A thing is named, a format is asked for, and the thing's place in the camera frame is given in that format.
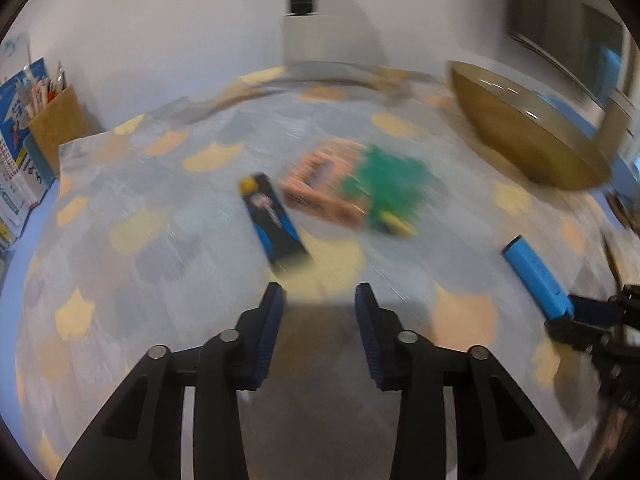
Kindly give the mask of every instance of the table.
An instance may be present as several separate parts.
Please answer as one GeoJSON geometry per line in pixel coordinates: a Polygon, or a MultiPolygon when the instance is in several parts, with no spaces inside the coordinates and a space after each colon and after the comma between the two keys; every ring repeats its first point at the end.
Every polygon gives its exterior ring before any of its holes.
{"type": "Polygon", "coordinates": [[[409,239],[291,212],[314,266],[281,279],[289,304],[270,376],[240,395],[252,478],[388,478],[399,394],[369,378],[353,313],[359,282],[437,345],[490,348],[580,462],[598,423],[596,373],[546,337],[500,250],[522,234],[566,290],[607,298],[600,207],[588,193],[527,182],[479,143],[443,81],[309,63],[62,147],[16,352],[26,451],[48,478],[149,347],[199,346],[257,304],[274,276],[237,182],[256,171],[277,181],[331,136],[421,158],[440,194],[409,239]]]}

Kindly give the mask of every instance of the silver screw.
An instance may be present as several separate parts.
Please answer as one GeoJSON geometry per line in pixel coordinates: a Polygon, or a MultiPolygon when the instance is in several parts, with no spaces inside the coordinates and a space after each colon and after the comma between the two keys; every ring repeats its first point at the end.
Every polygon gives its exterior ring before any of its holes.
{"type": "Polygon", "coordinates": [[[147,354],[152,359],[159,359],[161,357],[164,357],[164,354],[166,354],[166,347],[162,345],[152,346],[147,354]]]}
{"type": "Polygon", "coordinates": [[[471,357],[478,359],[479,361],[484,361],[489,357],[489,351],[484,346],[474,346],[471,349],[471,357]]]}
{"type": "Polygon", "coordinates": [[[240,333],[238,332],[238,330],[234,330],[231,328],[229,330],[223,330],[222,332],[220,332],[220,335],[218,337],[220,338],[220,341],[231,343],[232,341],[235,341],[240,337],[240,333]]]}
{"type": "Polygon", "coordinates": [[[609,371],[609,376],[612,379],[615,379],[616,377],[618,377],[620,375],[620,372],[622,370],[620,369],[620,367],[618,365],[614,365],[614,367],[609,371]]]}
{"type": "Polygon", "coordinates": [[[411,332],[411,330],[402,330],[402,332],[398,334],[398,341],[411,344],[418,341],[418,336],[415,332],[411,332]]]}

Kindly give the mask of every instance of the brown bowl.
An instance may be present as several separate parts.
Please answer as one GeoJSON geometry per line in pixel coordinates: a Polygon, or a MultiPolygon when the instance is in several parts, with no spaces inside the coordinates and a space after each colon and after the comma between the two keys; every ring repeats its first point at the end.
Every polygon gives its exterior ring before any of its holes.
{"type": "Polygon", "coordinates": [[[537,184],[591,189],[611,170],[593,142],[523,86],[476,65],[453,61],[453,87],[478,136],[537,184]]]}

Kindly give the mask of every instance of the pen holder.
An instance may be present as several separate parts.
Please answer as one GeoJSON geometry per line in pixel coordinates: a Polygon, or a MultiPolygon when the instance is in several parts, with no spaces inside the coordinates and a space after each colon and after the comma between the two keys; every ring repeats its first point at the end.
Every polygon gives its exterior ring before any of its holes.
{"type": "Polygon", "coordinates": [[[56,175],[60,174],[58,146],[90,134],[78,97],[69,86],[29,124],[42,155],[56,175]]]}

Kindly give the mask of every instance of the white wall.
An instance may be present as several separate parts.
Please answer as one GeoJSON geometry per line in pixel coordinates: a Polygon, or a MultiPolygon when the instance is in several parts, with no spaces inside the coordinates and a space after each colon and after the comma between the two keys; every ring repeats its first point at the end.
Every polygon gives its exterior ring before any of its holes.
{"type": "MultiPolygon", "coordinates": [[[[286,0],[30,0],[10,34],[33,59],[62,60],[94,128],[282,62],[286,0]]],[[[551,65],[508,38],[506,0],[319,0],[365,23],[353,61],[444,75],[447,59],[483,65],[541,92],[581,98],[551,65]]]]}

